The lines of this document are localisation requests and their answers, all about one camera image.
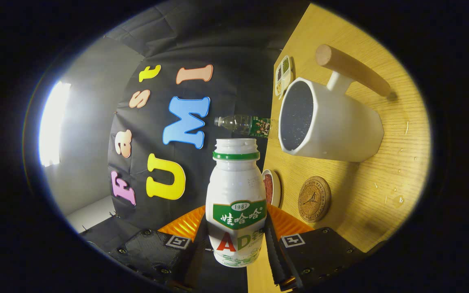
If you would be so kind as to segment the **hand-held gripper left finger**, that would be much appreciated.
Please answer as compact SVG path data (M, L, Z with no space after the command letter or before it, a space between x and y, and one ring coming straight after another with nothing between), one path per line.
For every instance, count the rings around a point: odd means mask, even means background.
M158 230L137 232L108 254L134 272L176 291L197 287L206 248L205 206Z

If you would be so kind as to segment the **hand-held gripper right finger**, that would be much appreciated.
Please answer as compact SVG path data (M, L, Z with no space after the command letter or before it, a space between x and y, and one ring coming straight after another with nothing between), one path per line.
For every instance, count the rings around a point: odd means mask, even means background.
M281 291L304 292L367 256L332 228L314 229L270 204L264 233L272 278Z

